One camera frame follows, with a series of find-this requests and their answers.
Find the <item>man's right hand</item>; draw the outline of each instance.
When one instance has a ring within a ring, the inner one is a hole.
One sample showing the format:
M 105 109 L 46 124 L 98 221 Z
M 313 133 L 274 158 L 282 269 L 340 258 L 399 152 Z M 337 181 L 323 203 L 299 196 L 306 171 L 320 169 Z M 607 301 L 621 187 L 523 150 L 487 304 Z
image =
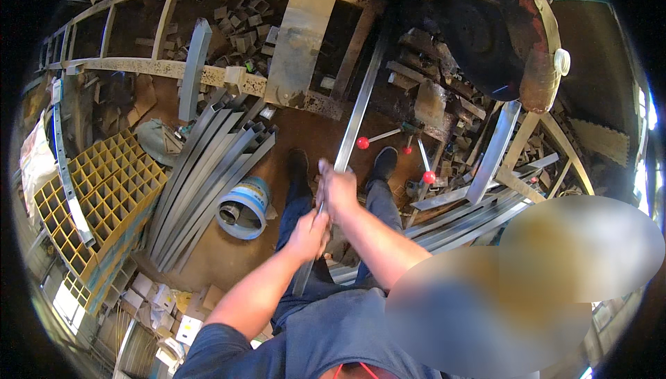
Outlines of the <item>man's right hand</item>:
M 334 223 L 339 223 L 343 214 L 354 213 L 360 208 L 356 199 L 356 175 L 349 169 L 339 174 L 326 159 L 319 160 L 322 177 L 317 188 L 317 208 L 324 201 L 324 208 Z

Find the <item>blue jeans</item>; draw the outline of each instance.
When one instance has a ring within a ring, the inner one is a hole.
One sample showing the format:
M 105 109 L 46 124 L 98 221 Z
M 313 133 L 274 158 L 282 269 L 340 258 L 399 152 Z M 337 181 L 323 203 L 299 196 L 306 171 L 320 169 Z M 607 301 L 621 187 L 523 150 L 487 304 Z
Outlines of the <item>blue jeans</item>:
M 368 211 L 377 216 L 379 220 L 391 229 L 402 233 L 402 221 L 400 220 L 400 214 L 398 213 L 398 208 L 395 206 L 393 194 L 388 184 L 385 181 L 374 180 L 368 184 L 367 189 L 368 198 L 366 200 L 366 208 Z M 287 201 L 284 206 L 282 218 L 280 219 L 280 233 L 275 249 L 276 252 L 287 244 L 298 219 L 312 210 L 312 199 L 312 190 L 310 190 L 305 176 L 289 183 Z M 289 283 L 287 291 L 280 299 L 275 314 L 271 318 L 271 324 L 275 329 L 273 334 L 277 334 L 280 331 L 280 326 L 288 315 L 301 309 L 304 304 L 325 299 L 337 292 L 355 288 L 368 288 L 364 286 L 364 284 L 367 284 L 364 281 L 371 275 L 366 264 L 361 262 L 358 266 L 358 274 L 356 275 L 354 285 L 338 285 L 333 282 L 333 278 L 326 265 L 326 260 L 324 258 L 315 260 L 302 296 L 292 296 L 294 279 L 292 278 L 291 283 Z

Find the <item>dark blue t-shirt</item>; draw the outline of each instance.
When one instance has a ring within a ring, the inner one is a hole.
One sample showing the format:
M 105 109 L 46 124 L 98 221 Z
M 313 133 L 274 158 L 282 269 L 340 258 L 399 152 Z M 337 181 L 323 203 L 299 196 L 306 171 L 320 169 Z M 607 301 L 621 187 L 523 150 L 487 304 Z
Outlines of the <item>dark blue t-shirt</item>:
M 314 379 L 339 364 L 364 362 L 399 378 L 440 379 L 390 338 L 385 304 L 378 288 L 338 292 L 291 313 L 282 332 L 256 350 L 235 328 L 207 325 L 174 378 Z

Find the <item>sneaker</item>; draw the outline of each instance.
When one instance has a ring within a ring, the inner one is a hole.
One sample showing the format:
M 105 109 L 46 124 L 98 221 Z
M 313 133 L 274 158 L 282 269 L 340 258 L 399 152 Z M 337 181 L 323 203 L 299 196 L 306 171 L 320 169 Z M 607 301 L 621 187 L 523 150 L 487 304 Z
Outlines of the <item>sneaker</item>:
M 391 178 L 395 167 L 398 165 L 398 150 L 393 147 L 384 147 L 384 149 L 379 151 L 379 154 L 375 158 L 374 168 L 370 173 L 370 179 L 366 187 L 374 180 L 382 180 L 388 182 L 388 179 Z
M 310 168 L 310 161 L 308 161 L 308 154 L 304 150 L 292 148 L 287 155 L 287 174 L 289 180 L 306 178 L 308 176 L 308 169 Z

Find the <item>concrete floor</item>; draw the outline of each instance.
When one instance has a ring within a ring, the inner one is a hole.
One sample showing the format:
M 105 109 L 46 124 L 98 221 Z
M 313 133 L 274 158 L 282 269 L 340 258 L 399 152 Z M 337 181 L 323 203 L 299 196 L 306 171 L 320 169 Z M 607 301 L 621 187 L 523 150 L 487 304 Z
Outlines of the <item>concrete floor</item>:
M 166 100 L 170 100 L 171 91 L 164 88 L 159 89 L 162 85 L 159 85 L 157 81 L 154 83 L 156 92 L 164 94 Z M 163 85 L 171 87 L 172 84 L 167 81 Z M 161 117 L 165 123 L 168 123 L 172 112 L 168 106 L 162 106 L 161 101 L 153 111 L 146 115 L 146 118 Z M 366 114 L 359 135 L 372 137 L 397 127 L 383 115 L 370 110 L 371 108 Z M 209 284 L 228 291 L 243 276 L 271 256 L 278 240 L 279 218 L 284 210 L 284 202 L 287 197 L 287 152 L 292 147 L 299 147 L 308 153 L 310 158 L 308 178 L 313 179 L 318 173 L 316 164 L 319 158 L 327 158 L 331 162 L 335 160 L 347 122 L 345 119 L 337 122 L 306 111 L 280 109 L 267 123 L 275 124 L 280 128 L 277 142 L 248 175 L 259 176 L 267 182 L 271 189 L 271 202 L 279 217 L 269 221 L 266 230 L 252 241 L 243 241 L 230 236 L 221 229 L 216 220 L 213 220 L 181 273 L 170 272 L 159 276 L 154 268 L 150 267 L 147 259 L 138 254 L 138 263 L 149 276 L 153 275 L 156 281 L 161 280 L 182 291 L 200 291 Z M 350 167 L 358 176 L 359 186 L 362 187 L 365 183 L 364 180 L 371 171 L 374 158 L 381 148 L 392 145 L 400 150 L 405 142 L 406 136 L 397 134 L 370 144 L 370 148 L 367 150 L 355 148 L 350 159 Z M 425 141 L 426 144 L 428 142 L 434 146 L 434 141 Z M 389 185 L 394 192 L 402 192 L 399 187 L 404 185 L 406 179 L 420 179 L 420 175 L 423 173 L 420 164 L 418 149 L 413 150 L 411 155 L 400 153 L 396 172 L 389 180 Z M 401 199 L 396 196 L 396 203 L 399 206 L 405 201 L 405 198 Z

